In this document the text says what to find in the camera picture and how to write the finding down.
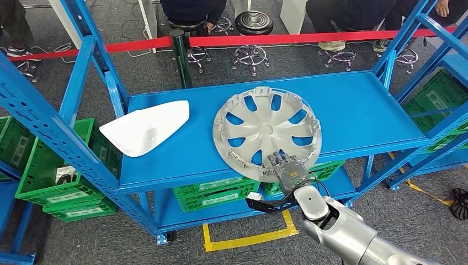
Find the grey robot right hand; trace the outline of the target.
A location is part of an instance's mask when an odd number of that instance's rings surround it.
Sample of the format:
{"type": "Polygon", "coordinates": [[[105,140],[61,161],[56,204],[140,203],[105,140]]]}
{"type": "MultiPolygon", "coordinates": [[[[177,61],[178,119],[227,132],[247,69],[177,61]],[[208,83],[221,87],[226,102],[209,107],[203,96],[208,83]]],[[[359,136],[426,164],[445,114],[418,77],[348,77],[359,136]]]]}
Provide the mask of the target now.
{"type": "Polygon", "coordinates": [[[273,152],[267,158],[285,197],[288,197],[297,186],[310,182],[308,170],[295,155],[273,152]]]}

